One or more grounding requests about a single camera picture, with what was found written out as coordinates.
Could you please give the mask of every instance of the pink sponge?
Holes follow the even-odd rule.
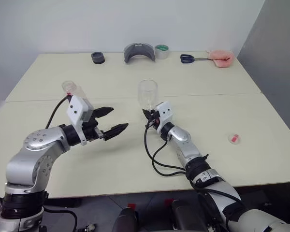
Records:
[[[234,60],[234,54],[228,51],[212,51],[208,54],[208,58],[212,59],[217,67],[227,68]]]

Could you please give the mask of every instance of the scissors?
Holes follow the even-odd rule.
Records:
[[[192,55],[187,55],[187,54],[180,55],[180,61],[183,64],[190,64],[190,63],[193,63],[195,60],[211,60],[211,59],[209,59],[209,58],[195,58]]]

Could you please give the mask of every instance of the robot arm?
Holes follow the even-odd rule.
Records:
[[[290,224],[261,210],[248,210],[236,190],[205,161],[190,134],[172,123],[172,108],[162,102],[151,112],[143,110],[157,133],[175,147],[186,177],[201,197],[207,218],[231,232],[290,232]]]
[[[87,141],[105,141],[119,135],[128,124],[109,131],[99,130],[95,118],[113,111],[111,107],[93,109],[78,96],[70,100],[68,115],[71,125],[38,130],[24,140],[23,147],[10,160],[6,169],[5,196],[0,212],[0,232],[44,231],[39,226],[43,216],[45,191],[55,160],[71,146]]]

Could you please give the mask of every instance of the table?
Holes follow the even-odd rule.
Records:
[[[207,57],[206,52],[188,52]],[[7,102],[59,100],[61,84],[72,80],[90,99],[135,98],[144,79],[158,83],[160,96],[260,93],[237,59],[227,69],[212,61],[180,62],[181,52],[171,52],[164,60],[152,62],[141,56],[124,62],[123,53],[105,53],[105,63],[92,62],[90,54],[41,54],[12,90]]]
[[[233,186],[290,181],[290,131],[261,93],[162,97],[174,110],[174,124],[187,129],[208,163]],[[142,114],[135,98],[90,99],[94,107],[115,110],[99,118],[106,130],[129,122],[127,129],[107,142],[77,145],[55,162],[47,191],[50,197],[189,189],[184,176],[162,177],[151,167],[143,144]],[[21,148],[27,134],[44,128],[57,104],[51,101],[7,102],[0,110],[0,196],[4,195],[5,166]],[[64,103],[52,125],[69,123]],[[233,145],[229,133],[239,134]],[[149,150],[163,144],[154,130],[148,133]],[[165,147],[159,161],[180,165],[175,151]]]

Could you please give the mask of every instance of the gray plastic piece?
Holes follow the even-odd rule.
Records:
[[[135,55],[144,55],[155,61],[155,52],[153,46],[146,43],[133,43],[125,47],[125,62],[128,63],[130,58]]]

